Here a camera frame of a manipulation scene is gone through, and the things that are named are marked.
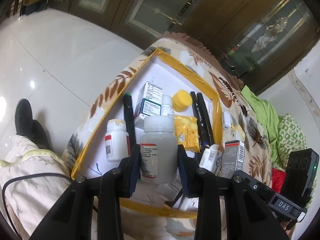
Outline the wooden glass wardrobe doors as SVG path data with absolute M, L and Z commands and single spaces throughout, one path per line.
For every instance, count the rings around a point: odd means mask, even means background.
M 1 0 L 1 19 L 53 8 L 145 49 L 181 36 L 261 93 L 319 41 L 319 0 Z

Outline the black marker green cap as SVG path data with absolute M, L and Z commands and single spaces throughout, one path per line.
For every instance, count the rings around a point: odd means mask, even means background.
M 123 106 L 124 106 L 124 120 L 126 122 L 126 130 L 129 134 L 129 144 L 130 151 L 133 150 L 136 144 L 136 133 L 135 133 L 135 119 L 133 114 L 132 107 L 132 96 L 130 94 L 124 94 L 123 97 Z

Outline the white blue ointment box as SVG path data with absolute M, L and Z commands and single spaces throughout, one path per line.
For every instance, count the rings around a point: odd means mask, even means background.
M 220 171 L 221 171 L 221 167 L 222 167 L 222 158 L 223 158 L 223 153 L 218 150 L 217 154 L 215 156 L 214 159 L 214 164 L 213 164 L 213 168 L 212 168 L 212 172 L 213 174 L 215 174 L 216 176 L 219 175 Z

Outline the white patterned trouser leg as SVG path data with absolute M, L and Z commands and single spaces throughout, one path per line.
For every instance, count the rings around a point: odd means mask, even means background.
M 51 150 L 40 149 L 29 139 L 14 135 L 12 147 L 1 160 L 1 188 L 11 179 L 43 173 L 42 176 L 11 183 L 1 195 L 1 213 L 12 222 L 22 239 L 29 239 L 38 224 L 69 187 L 69 171 Z

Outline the red quilted cushion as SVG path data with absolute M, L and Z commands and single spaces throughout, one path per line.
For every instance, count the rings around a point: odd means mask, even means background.
M 272 189 L 277 193 L 281 192 L 285 177 L 286 172 L 272 168 Z

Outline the green bed sheet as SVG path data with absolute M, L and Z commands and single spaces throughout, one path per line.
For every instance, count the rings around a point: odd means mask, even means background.
M 271 163 L 274 166 L 278 161 L 276 143 L 278 138 L 279 117 L 277 111 L 267 100 L 258 98 L 248 86 L 242 89 L 241 95 L 249 103 L 251 109 L 253 109 L 256 114 L 257 121 L 263 126 L 266 132 L 271 149 Z

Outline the yellow cream jar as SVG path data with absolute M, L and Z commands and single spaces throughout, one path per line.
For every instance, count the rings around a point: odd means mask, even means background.
M 179 90 L 172 96 L 172 107 L 176 112 L 183 112 L 191 106 L 193 100 L 190 94 L 185 90 Z

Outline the white nasal spray bottle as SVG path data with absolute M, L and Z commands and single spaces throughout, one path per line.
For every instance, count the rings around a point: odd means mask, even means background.
M 217 144 L 213 144 L 209 148 L 205 148 L 200 160 L 199 167 L 205 168 L 208 171 L 214 173 L 218 154 L 219 154 L 219 146 Z

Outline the large white medicine bottle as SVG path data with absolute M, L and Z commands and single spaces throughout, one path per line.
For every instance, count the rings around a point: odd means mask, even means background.
M 162 95 L 161 116 L 174 117 L 174 110 L 172 109 L 172 97 L 169 95 Z

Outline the yellow taped white tray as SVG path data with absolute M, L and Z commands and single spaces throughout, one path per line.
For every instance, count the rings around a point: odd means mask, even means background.
M 158 48 L 117 75 L 63 156 L 73 179 L 91 179 L 117 167 L 137 146 L 140 182 L 121 197 L 121 206 L 158 217 L 196 218 L 197 208 L 165 203 L 190 183 L 178 165 L 178 150 L 195 154 L 183 144 L 191 134 L 187 121 L 195 125 L 195 143 L 222 142 L 220 97 L 213 84 Z

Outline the green patterned pillow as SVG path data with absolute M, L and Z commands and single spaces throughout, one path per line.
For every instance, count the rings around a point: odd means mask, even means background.
M 302 129 L 291 114 L 286 113 L 279 118 L 277 129 L 278 163 L 280 169 L 285 170 L 290 153 L 305 150 L 309 148 L 309 145 Z

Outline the black shoe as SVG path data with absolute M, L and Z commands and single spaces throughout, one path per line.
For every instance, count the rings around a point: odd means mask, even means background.
M 15 128 L 17 135 L 26 137 L 39 148 L 53 150 L 42 125 L 33 119 L 31 104 L 27 99 L 21 99 L 15 111 Z

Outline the yellow snack packet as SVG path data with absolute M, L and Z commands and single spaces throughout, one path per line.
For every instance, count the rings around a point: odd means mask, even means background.
M 186 151 L 199 152 L 197 119 L 193 116 L 174 115 L 175 134 L 179 145 Z

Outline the small white pill bottle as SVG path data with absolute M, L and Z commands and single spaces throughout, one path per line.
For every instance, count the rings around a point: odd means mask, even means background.
M 121 119 L 111 119 L 107 122 L 105 133 L 106 158 L 110 162 L 121 161 L 130 155 L 129 134 L 126 122 Z

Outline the leaf pattern beige blanket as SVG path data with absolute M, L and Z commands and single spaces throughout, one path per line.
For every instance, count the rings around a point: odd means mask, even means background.
M 245 135 L 244 171 L 267 186 L 272 186 L 271 146 L 267 131 L 250 103 L 241 94 L 244 83 L 228 74 L 217 59 L 198 40 L 185 34 L 167 34 L 135 58 L 97 97 L 85 121 L 71 136 L 62 160 L 72 177 L 79 175 L 89 157 L 89 147 L 97 130 L 115 107 L 121 94 L 146 70 L 152 55 L 158 55 L 188 80 L 207 92 L 213 100 L 213 135 L 219 143 L 230 139 L 222 129 L 222 113 L 231 114 L 232 126 Z M 135 204 L 120 203 L 125 236 L 134 239 L 193 239 L 196 214 Z

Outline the black twin marker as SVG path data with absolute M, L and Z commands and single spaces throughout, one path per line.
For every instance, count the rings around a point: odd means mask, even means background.
M 199 106 L 202 109 L 204 122 L 207 126 L 207 132 L 208 132 L 210 145 L 213 145 L 214 144 L 214 136 L 213 136 L 213 131 L 212 131 L 212 125 L 211 125 L 209 114 L 207 111 L 206 102 L 205 102 L 201 92 L 197 93 L 197 99 L 199 101 Z
M 194 91 L 190 92 L 192 103 L 193 114 L 197 119 L 197 129 L 199 137 L 200 152 L 202 153 L 206 146 L 209 145 L 209 137 L 207 133 L 207 126 L 204 122 L 202 111 L 200 109 L 199 101 L 197 99 L 196 93 Z

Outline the white square plastic case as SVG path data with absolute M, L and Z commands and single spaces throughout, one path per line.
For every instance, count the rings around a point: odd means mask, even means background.
M 232 125 L 231 115 L 228 111 L 222 113 L 222 125 L 224 129 L 230 129 Z

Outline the silver red small box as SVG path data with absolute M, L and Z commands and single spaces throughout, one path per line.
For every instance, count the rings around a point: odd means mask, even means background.
M 219 176 L 230 179 L 234 172 L 243 169 L 245 145 L 240 140 L 225 143 Z

